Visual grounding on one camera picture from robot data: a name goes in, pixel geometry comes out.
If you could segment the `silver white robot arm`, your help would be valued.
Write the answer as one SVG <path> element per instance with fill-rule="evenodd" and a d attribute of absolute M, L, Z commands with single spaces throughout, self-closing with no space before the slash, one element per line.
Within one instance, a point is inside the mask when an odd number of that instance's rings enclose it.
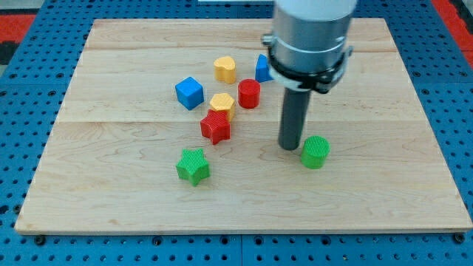
<path fill-rule="evenodd" d="M 277 0 L 268 48 L 270 76 L 290 93 L 328 93 L 343 77 L 353 48 L 347 32 L 356 0 Z"/>

